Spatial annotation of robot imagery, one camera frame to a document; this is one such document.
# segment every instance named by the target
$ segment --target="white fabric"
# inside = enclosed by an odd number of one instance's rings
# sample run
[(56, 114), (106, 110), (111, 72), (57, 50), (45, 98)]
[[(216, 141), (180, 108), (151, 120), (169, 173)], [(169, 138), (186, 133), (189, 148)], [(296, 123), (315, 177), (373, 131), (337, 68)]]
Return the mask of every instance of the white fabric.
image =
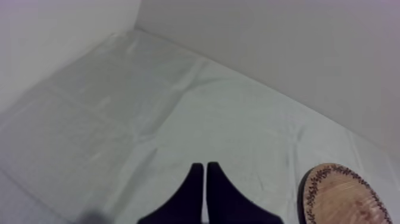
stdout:
[[(358, 172), (400, 221), (398, 158), (141, 31), (110, 38), (27, 92), (0, 115), (0, 142), (0, 183), (19, 189), (14, 213), (25, 220), (63, 222), (100, 209), (134, 223), (171, 197), (192, 163), (218, 161), (245, 196), (285, 223), (298, 223), (298, 184), (324, 162)], [(41, 212), (23, 206), (29, 197)], [(0, 208), (9, 208), (5, 198)]]

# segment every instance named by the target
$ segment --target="white wall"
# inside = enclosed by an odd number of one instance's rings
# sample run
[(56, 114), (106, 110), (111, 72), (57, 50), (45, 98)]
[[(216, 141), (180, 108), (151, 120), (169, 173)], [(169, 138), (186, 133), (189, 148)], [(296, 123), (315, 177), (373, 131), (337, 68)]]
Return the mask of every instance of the white wall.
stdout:
[(0, 0), (0, 111), (113, 33), (140, 0)]
[(400, 4), (145, 0), (138, 25), (400, 155)]

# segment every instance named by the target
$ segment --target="wrinkled fabric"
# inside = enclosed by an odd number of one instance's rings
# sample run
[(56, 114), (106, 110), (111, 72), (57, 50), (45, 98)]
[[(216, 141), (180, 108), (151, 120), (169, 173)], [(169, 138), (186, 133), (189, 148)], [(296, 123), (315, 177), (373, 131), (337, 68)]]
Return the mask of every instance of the wrinkled fabric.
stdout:
[(26, 92), (0, 114), (0, 142), (4, 223), (71, 222), (93, 209), (133, 223), (173, 195), (192, 163), (209, 161), (285, 223), (298, 223), (303, 175), (339, 163), (364, 177), (400, 221), (400, 159), (140, 30), (109, 38)]

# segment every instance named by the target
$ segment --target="decorative pattern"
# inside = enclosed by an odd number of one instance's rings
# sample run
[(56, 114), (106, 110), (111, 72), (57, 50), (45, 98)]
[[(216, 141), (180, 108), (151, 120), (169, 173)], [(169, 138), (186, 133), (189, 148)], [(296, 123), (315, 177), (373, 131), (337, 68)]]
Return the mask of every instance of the decorative pattern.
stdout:
[(392, 220), (389, 217), (389, 213), (384, 207), (383, 203), (380, 201), (376, 192), (371, 188), (371, 186), (357, 173), (352, 171), (351, 169), (338, 165), (338, 164), (326, 164), (322, 169), (318, 170), (313, 177), (307, 177), (311, 181), (311, 186), (307, 189), (307, 196), (304, 198), (305, 204), (308, 206), (305, 210), (305, 217), (311, 224), (317, 224), (315, 221), (315, 214), (313, 213), (313, 208), (315, 205), (315, 197), (318, 193), (318, 184), (322, 183), (322, 180), (327, 178), (331, 173), (340, 173), (341, 175), (350, 176), (353, 179), (356, 179), (358, 183), (364, 185), (367, 190), (370, 191), (372, 198), (376, 202), (378, 208), (383, 212), (384, 219), (388, 224), (392, 224)]

